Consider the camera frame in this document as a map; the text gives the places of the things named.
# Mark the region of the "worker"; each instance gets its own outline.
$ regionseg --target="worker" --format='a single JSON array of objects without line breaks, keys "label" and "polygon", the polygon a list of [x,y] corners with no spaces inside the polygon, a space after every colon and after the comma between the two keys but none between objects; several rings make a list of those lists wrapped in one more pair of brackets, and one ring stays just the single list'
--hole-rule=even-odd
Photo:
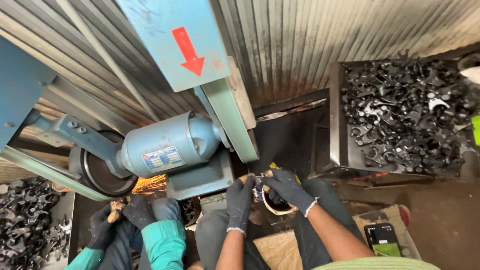
[{"label": "worker", "polygon": [[[300,184],[286,170],[272,169],[272,173],[273,178],[264,179],[272,188],[270,198],[281,197],[299,209],[294,231],[304,270],[438,270],[419,260],[374,257],[328,181],[311,179]],[[245,184],[235,180],[227,190],[227,209],[213,210],[200,219],[195,238],[205,270],[270,269],[253,243],[258,227],[249,222],[254,185],[252,177]],[[130,248],[140,250],[142,243],[153,270],[183,269],[185,230],[175,200],[157,200],[150,207],[141,197],[132,196],[123,209],[128,221],[109,224],[109,214],[107,206],[93,215],[92,240],[68,269],[132,269]]]},{"label": "worker", "polygon": [[132,195],[122,210],[126,219],[111,224],[110,212],[107,205],[91,217],[92,239],[67,270],[131,270],[132,249],[143,249],[141,266],[150,261],[153,270],[183,269],[186,236],[176,200],[158,199],[150,206]]},{"label": "worker", "polygon": [[[365,245],[354,220],[333,186],[322,179],[300,184],[286,170],[272,169],[273,178],[264,179],[271,187],[269,197],[279,197],[296,206],[294,232],[303,269],[311,270],[438,270],[426,262],[408,258],[374,257]],[[253,243],[256,235],[249,222],[252,188],[235,180],[227,190],[227,210],[214,210],[202,217],[195,231],[197,249],[205,270],[270,269]]]}]

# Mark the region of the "sparks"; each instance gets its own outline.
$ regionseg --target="sparks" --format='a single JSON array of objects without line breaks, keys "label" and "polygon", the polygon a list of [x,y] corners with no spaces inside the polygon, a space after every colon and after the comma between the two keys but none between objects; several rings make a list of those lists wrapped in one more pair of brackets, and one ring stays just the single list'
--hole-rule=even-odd
[{"label": "sparks", "polygon": [[159,175],[152,178],[138,178],[137,185],[133,188],[133,194],[151,195],[157,191],[166,191],[167,183],[165,182],[165,175]]}]

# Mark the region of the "motor label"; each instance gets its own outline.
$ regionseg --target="motor label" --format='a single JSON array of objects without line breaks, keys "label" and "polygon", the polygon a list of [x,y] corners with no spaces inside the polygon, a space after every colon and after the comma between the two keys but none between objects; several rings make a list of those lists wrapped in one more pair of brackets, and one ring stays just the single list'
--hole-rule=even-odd
[{"label": "motor label", "polygon": [[144,154],[142,158],[151,172],[162,172],[185,165],[175,146]]}]

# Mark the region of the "gloved hand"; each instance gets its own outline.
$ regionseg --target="gloved hand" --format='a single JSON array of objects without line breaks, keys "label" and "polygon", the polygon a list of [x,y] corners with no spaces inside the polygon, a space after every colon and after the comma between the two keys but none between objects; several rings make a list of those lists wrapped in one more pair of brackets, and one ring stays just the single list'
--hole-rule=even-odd
[{"label": "gloved hand", "polygon": [[237,179],[227,189],[227,214],[230,216],[227,232],[234,230],[246,235],[254,185],[255,179],[249,176],[245,184]]},{"label": "gloved hand", "polygon": [[130,199],[130,204],[123,208],[122,213],[133,225],[143,230],[146,226],[157,221],[153,215],[152,207],[145,199],[140,195],[132,195]]},{"label": "gloved hand", "polygon": [[273,192],[276,191],[288,203],[298,207],[300,212],[307,217],[317,201],[303,189],[293,173],[283,169],[272,169],[272,173],[273,178],[262,179],[265,185],[272,188],[269,193],[270,199],[274,202],[279,200],[276,193]]},{"label": "gloved hand", "polygon": [[92,239],[87,245],[88,248],[105,250],[112,242],[113,224],[107,220],[110,212],[111,207],[110,204],[108,204],[90,218],[92,224]]}]

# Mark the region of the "green shirt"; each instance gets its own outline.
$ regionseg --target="green shirt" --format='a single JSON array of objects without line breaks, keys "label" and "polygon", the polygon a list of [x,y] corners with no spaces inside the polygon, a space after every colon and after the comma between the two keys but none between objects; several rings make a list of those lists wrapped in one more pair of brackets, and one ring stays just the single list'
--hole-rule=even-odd
[{"label": "green shirt", "polygon": [[332,262],[314,270],[440,270],[421,260],[397,257],[369,257]]},{"label": "green shirt", "polygon": [[[185,228],[178,221],[158,221],[142,230],[145,249],[152,270],[183,269],[182,257],[186,250]],[[86,248],[66,268],[67,270],[96,270],[104,255],[103,250]]]}]

